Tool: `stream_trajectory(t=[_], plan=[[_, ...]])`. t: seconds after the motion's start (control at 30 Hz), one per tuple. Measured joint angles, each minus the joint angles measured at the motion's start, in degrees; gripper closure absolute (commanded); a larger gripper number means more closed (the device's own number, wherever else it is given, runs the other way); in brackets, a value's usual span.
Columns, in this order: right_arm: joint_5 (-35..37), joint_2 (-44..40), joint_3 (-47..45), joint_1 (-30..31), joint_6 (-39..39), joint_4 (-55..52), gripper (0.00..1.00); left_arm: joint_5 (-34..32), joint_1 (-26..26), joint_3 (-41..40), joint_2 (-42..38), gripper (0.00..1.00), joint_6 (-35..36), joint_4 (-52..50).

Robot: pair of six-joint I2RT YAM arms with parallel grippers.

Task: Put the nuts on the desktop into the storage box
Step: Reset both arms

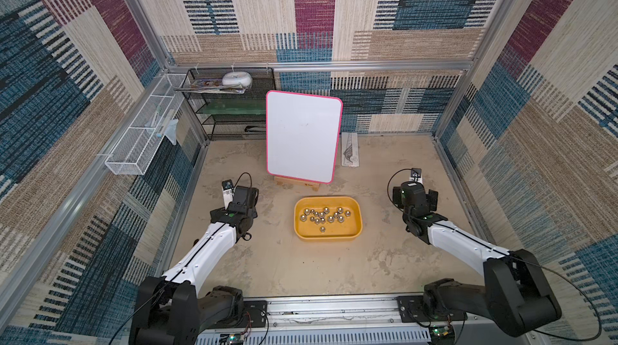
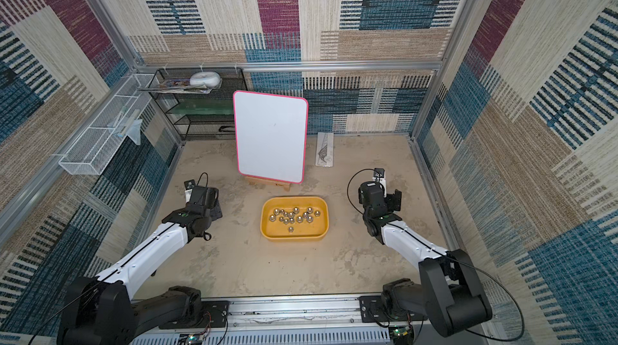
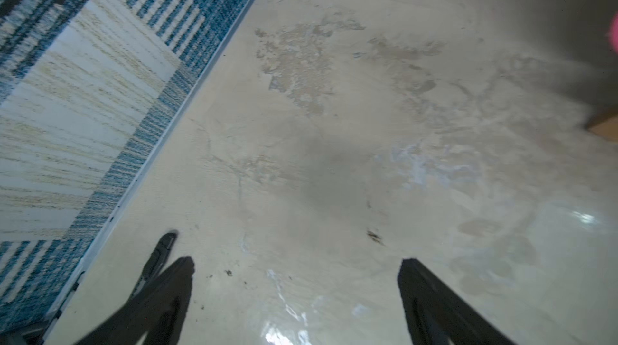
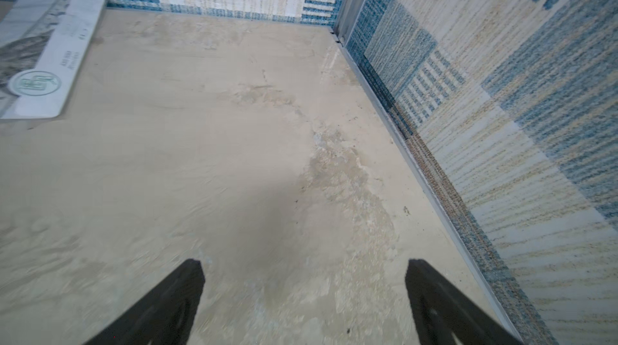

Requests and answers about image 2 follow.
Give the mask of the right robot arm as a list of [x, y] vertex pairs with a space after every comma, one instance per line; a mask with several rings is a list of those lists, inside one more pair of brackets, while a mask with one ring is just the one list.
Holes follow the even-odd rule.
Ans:
[[358, 196], [368, 233], [418, 270], [419, 283], [403, 278], [383, 285], [381, 304], [389, 317], [422, 317], [443, 337], [492, 319], [489, 298], [470, 256], [414, 232], [396, 214], [400, 208], [393, 202], [400, 200], [400, 191], [386, 194], [383, 185], [369, 181], [360, 185]]

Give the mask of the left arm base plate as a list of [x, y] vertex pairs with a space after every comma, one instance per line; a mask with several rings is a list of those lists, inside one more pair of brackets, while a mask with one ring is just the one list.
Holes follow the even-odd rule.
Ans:
[[206, 300], [195, 318], [180, 319], [159, 326], [162, 330], [225, 328], [230, 301]]

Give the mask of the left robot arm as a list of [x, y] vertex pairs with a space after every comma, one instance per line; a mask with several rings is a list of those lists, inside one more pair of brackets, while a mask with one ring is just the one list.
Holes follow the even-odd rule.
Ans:
[[219, 190], [194, 186], [186, 205], [165, 217], [138, 247], [96, 276], [79, 277], [70, 285], [56, 342], [129, 344], [169, 323], [204, 325], [197, 289], [174, 286], [138, 303], [133, 297], [174, 253], [195, 238], [210, 240], [208, 230], [221, 217]]

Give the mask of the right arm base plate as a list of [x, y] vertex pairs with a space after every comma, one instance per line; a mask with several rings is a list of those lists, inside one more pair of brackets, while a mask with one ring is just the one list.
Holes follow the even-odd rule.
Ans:
[[387, 307], [379, 294], [362, 295], [357, 300], [364, 323], [421, 322], [426, 319], [422, 314]]

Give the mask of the yellow plastic storage box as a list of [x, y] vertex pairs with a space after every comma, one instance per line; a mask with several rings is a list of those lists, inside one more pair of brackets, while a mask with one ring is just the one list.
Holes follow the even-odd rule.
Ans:
[[[302, 216], [304, 212], [307, 212], [307, 208], [313, 208], [313, 213], [309, 216], [313, 216], [312, 223], [308, 223], [304, 217], [302, 223], [284, 224], [279, 222], [279, 218], [294, 219], [296, 216]], [[283, 208], [286, 212], [291, 212], [293, 208], [299, 208], [298, 214], [293, 214], [293, 217], [286, 217], [286, 214], [280, 212], [277, 215], [275, 222], [269, 221], [270, 215], [274, 214], [274, 209]], [[315, 216], [314, 212], [318, 210], [321, 212], [320, 216]], [[284, 196], [275, 197], [267, 200], [262, 207], [261, 215], [261, 234], [271, 241], [292, 241], [292, 240], [321, 240], [324, 238], [329, 230], [329, 214], [328, 205], [326, 201], [318, 196]], [[289, 227], [294, 227], [294, 232], [288, 232]]]

